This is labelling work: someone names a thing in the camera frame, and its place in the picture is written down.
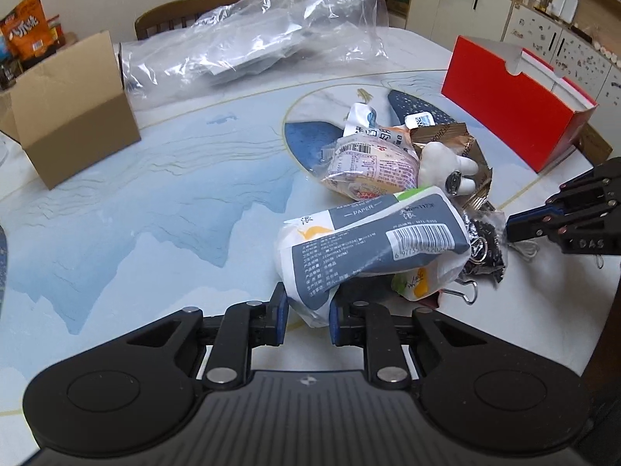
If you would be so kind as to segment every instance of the cabinet door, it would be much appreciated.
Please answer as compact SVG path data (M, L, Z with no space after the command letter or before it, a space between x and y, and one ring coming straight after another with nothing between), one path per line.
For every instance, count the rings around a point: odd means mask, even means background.
M563 30L552 60L555 73L567 77L595 99L611 71L610 62L584 40Z
M440 0L410 0L406 30L430 38Z
M515 5L503 42L521 45L551 63L563 28L534 10Z
M452 51L459 35L468 35L474 0L440 0L431 40Z
M500 40L512 0L474 0L470 26L465 35Z
M597 97L599 106L589 119L605 141L612 147L612 156L621 156L621 71L611 67Z

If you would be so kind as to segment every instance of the orange snack bag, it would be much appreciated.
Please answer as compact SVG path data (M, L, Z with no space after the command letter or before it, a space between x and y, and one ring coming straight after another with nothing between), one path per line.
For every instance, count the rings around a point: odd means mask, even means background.
M0 21L0 30L22 61L42 56L54 43L41 0L22 1Z

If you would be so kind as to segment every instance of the brown wrapper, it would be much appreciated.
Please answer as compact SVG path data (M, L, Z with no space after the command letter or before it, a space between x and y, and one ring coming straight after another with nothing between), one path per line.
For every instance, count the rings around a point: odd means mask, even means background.
M412 146L420 158L425 144L439 141L449 147L455 154L470 158L479 165L479 172L472 177L476 191L471 196L457 196L455 202L462 208L480 209L487 201L489 188L492 185L492 169L487 164L483 152L480 150L476 138L468 133L463 122L452 124L438 124L436 126L422 126L410 131Z

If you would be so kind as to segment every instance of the barcode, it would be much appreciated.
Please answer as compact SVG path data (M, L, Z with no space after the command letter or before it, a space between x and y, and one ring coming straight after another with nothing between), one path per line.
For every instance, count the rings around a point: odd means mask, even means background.
M455 248L455 240L446 224L417 224L386 232L392 259L398 261L419 253L439 254Z
M339 147L337 154L340 154L341 152L345 152L348 150L362 152L363 154L371 154L371 146L368 143L359 143L359 142L348 143L347 145L343 145L342 147Z
M431 119L428 115L421 115L416 118L416 124L420 128L421 126L433 126Z

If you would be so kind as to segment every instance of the clear plastic bag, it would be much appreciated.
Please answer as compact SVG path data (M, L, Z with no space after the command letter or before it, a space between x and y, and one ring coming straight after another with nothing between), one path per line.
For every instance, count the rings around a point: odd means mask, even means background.
M417 187L418 158L365 133L339 138L322 149L321 182L355 200Z
M500 283L507 269L507 219L504 213L467 209L462 218L471 248L462 275L492 275Z
M123 43L123 78L133 108L153 108L293 54L322 63L385 56L376 27L387 22L384 0L240 0L190 28Z

